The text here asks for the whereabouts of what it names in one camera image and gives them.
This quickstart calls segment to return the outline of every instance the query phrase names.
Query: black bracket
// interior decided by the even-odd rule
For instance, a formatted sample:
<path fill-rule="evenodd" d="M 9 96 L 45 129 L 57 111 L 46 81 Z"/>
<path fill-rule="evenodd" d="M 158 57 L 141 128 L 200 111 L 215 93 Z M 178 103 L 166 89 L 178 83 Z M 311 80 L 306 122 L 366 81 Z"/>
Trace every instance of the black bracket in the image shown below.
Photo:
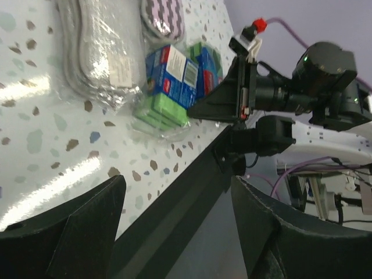
<path fill-rule="evenodd" d="M 255 107 L 257 64 L 236 56 L 226 78 L 208 96 L 188 109 L 187 115 L 224 123 L 242 122 Z"/>

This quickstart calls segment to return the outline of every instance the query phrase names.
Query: label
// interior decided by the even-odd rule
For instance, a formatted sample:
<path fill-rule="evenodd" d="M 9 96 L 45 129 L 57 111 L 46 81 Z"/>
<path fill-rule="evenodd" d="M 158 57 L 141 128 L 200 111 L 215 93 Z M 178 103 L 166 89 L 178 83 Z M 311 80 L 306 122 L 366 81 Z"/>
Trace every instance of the label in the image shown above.
<path fill-rule="evenodd" d="M 130 60 L 126 56 L 108 53 L 110 84 L 114 87 L 132 87 Z"/>
<path fill-rule="evenodd" d="M 191 62 L 188 62 L 185 69 L 185 76 L 184 82 L 191 86 L 192 88 L 196 88 L 196 82 L 198 81 L 198 68 L 194 66 Z"/>
<path fill-rule="evenodd" d="M 182 82 L 186 64 L 186 57 L 175 47 L 171 46 L 169 50 L 168 63 L 166 71 L 176 80 Z"/>

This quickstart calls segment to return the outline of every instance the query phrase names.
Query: cable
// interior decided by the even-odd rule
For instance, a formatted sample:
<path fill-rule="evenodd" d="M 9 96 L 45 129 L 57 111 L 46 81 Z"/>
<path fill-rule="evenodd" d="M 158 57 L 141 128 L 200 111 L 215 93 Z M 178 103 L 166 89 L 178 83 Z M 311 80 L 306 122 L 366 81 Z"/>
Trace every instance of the cable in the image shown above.
<path fill-rule="evenodd" d="M 247 169 L 251 169 L 251 168 L 253 168 L 253 167 L 257 164 L 257 162 L 258 162 L 258 158 L 259 158 L 259 156 L 256 155 L 256 157 L 255 157 L 253 163 L 250 164 L 249 166 L 246 166 L 246 168 L 247 168 Z"/>
<path fill-rule="evenodd" d="M 317 162 L 320 162 L 320 161 L 324 161 L 324 160 L 327 160 L 329 159 L 330 157 L 322 157 L 322 158 L 318 158 L 318 159 L 313 159 L 313 160 L 309 160 L 309 161 L 305 161 L 303 163 L 300 163 L 300 164 L 297 164 L 293 167 L 291 167 L 290 169 L 288 169 L 287 171 L 285 171 L 277 180 L 277 182 L 275 182 L 274 184 L 274 187 L 273 187 L 273 190 L 271 191 L 271 194 L 270 196 L 273 197 L 280 185 L 280 182 L 287 176 L 289 175 L 289 173 L 291 173 L 292 171 L 296 170 L 296 169 L 299 169 L 300 167 L 304 167 L 304 166 L 307 166 L 309 164 L 314 164 L 314 163 L 317 163 Z"/>
<path fill-rule="evenodd" d="M 266 20 L 266 23 L 267 23 L 267 25 L 269 25 L 271 23 L 278 23 L 278 24 L 282 25 L 284 27 L 284 29 L 286 29 L 288 31 L 288 33 L 290 33 L 290 35 L 296 40 L 296 42 L 298 42 L 301 46 L 303 46 L 306 49 L 309 47 L 309 45 L 307 43 L 305 43 L 304 40 L 301 39 L 298 36 L 298 34 L 288 25 L 288 23 L 285 22 L 280 17 L 272 17 L 271 19 Z M 359 83 L 361 83 L 363 86 L 365 86 L 370 93 L 372 92 L 372 86 L 370 86 L 366 81 L 364 81 L 360 77 L 357 77 L 356 80 Z"/>
<path fill-rule="evenodd" d="M 262 180 L 265 180 L 265 181 L 268 183 L 268 185 L 271 186 L 271 188 L 274 188 L 274 185 L 273 185 L 273 183 L 270 181 L 270 179 L 268 179 L 266 176 L 263 176 L 263 175 L 261 175 L 261 174 L 258 174 L 258 173 L 250 173 L 250 174 L 248 174 L 246 177 L 247 177 L 247 179 L 249 179 L 250 177 L 261 178 Z M 277 196 L 277 198 L 278 198 L 278 201 L 281 201 L 281 199 L 279 198 L 278 193 L 276 193 L 276 196 Z"/>
<path fill-rule="evenodd" d="M 340 161 L 340 159 L 338 159 L 338 158 L 331 158 L 331 159 L 332 159 L 333 162 L 335 162 L 336 164 L 339 164 L 340 166 L 344 167 L 345 169 L 347 169 L 347 170 L 351 170 L 351 171 L 354 171 L 355 174 L 357 175 L 357 178 L 358 178 L 360 181 L 364 182 L 364 183 L 367 184 L 369 187 L 372 187 L 372 184 L 370 184 L 369 182 L 367 182 L 366 180 L 364 180 L 364 179 L 363 179 L 361 176 L 359 176 L 357 173 L 365 174 L 365 175 L 367 175 L 367 176 L 370 176 L 370 174 L 364 173 L 364 172 L 362 172 L 362 171 L 356 171 L 356 170 L 349 169 L 349 168 L 346 167 L 346 166 L 345 166 L 345 165 Z"/>

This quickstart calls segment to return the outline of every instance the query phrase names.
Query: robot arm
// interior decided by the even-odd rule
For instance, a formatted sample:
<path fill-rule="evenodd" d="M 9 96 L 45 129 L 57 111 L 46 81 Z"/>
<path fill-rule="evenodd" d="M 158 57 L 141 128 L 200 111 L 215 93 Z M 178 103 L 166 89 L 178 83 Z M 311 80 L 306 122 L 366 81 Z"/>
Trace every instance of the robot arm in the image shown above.
<path fill-rule="evenodd" d="M 257 48 L 252 46 L 257 46 L 256 34 L 262 28 L 255 23 L 231 39 L 229 46 L 237 55 L 226 78 L 188 110 L 189 117 L 244 123 L 255 110 L 312 113 L 309 123 L 315 126 L 280 116 L 262 117 L 255 138 L 240 131 L 245 143 L 240 142 L 237 152 L 271 156 L 286 150 L 337 158 L 342 154 L 343 162 L 371 163 L 371 97 L 355 80 L 354 54 L 330 42 L 315 43 L 299 59 L 292 78 L 287 78 L 256 61 Z M 269 74 L 259 75 L 258 65 Z"/>

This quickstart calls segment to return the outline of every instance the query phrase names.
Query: product box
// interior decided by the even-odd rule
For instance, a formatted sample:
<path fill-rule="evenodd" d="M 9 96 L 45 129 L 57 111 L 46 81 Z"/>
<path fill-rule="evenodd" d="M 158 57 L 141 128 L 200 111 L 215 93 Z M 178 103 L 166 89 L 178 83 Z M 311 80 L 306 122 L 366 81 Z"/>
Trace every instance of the product box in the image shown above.
<path fill-rule="evenodd" d="M 186 125 L 187 109 L 196 100 L 198 65 L 167 45 L 147 57 L 146 74 L 147 97 L 134 115 L 162 131 Z"/>
<path fill-rule="evenodd" d="M 199 64 L 196 99 L 208 95 L 223 79 L 221 55 L 205 42 L 198 42 L 189 49 L 191 59 Z"/>

